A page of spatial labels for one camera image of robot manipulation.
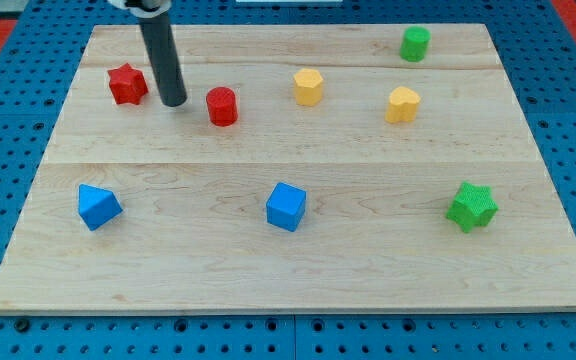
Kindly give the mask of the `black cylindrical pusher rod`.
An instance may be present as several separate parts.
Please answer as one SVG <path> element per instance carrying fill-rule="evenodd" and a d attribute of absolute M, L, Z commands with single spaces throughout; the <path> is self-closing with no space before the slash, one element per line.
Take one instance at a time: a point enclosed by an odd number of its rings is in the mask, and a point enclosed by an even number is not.
<path fill-rule="evenodd" d="M 168 12 L 140 19 L 139 27 L 161 102 L 167 107 L 184 104 L 187 91 Z"/>

